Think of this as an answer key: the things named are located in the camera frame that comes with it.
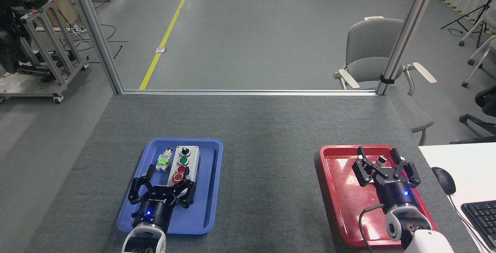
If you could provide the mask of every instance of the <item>red tray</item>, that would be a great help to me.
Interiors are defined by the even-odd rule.
[[[357,149],[360,146],[363,147],[367,159],[370,161],[375,161],[377,157],[384,155],[388,160],[387,167],[394,164],[390,154],[392,147],[388,145],[326,145],[320,149],[320,159],[336,213],[339,232],[343,239],[353,246],[365,246],[358,228],[358,216],[363,209],[379,203],[375,187],[372,184],[361,187],[351,168],[358,156]],[[417,198],[420,212],[429,219],[433,230],[437,231],[437,227],[416,188],[413,188],[413,193]],[[390,239],[386,232],[385,223],[386,215],[381,209],[367,212],[363,216],[363,232],[370,245],[401,244]]]

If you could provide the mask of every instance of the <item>robotic arm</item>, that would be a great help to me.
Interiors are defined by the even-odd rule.
[[[386,167],[384,156],[372,163],[363,147],[359,147],[357,153],[353,171],[360,186],[374,184],[382,211],[386,214],[389,237],[401,241],[405,253],[452,253],[446,238],[432,230],[431,223],[418,209],[419,204],[412,192],[412,188],[420,184],[415,164],[407,163],[395,148],[391,150],[395,168]]]
[[[165,234],[169,228],[172,211],[176,204],[188,208],[193,203],[196,184],[186,179],[189,168],[186,167],[183,179],[173,186],[152,186],[150,183],[155,166],[150,165],[141,177],[135,177],[129,189],[128,200],[131,204],[141,203],[138,211],[131,214],[133,230],[122,246],[122,252],[165,253]],[[142,186],[147,192],[138,194]]]

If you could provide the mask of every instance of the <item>gray table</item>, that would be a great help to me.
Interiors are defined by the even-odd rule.
[[[224,143],[212,230],[168,235],[168,252],[365,252],[342,240],[326,212],[318,152],[338,144],[397,147],[415,162],[420,194],[455,252],[477,252],[386,96],[152,95],[110,100],[26,251],[119,252],[117,216],[155,137]]]

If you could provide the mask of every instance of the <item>electrical component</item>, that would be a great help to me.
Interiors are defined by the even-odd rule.
[[[27,9],[35,10],[43,7],[43,5],[46,4],[47,2],[48,0],[23,0],[22,3]]]
[[[198,168],[200,165],[200,148],[197,146],[181,145],[176,147],[174,160],[170,166],[168,186],[172,186],[182,181],[185,177],[196,182]],[[184,170],[189,168],[189,175],[184,175]]]
[[[165,171],[170,165],[172,158],[172,149],[168,148],[163,152],[163,154],[160,154],[160,156],[157,159],[157,164],[155,165],[156,170],[162,170]]]

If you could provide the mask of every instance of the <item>control box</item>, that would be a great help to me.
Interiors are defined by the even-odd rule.
[[[196,182],[198,168],[200,167],[200,149],[198,146],[182,145],[176,147],[174,159],[170,164],[170,175],[167,186],[172,186],[183,180],[186,167],[189,168],[189,174],[186,179]]]

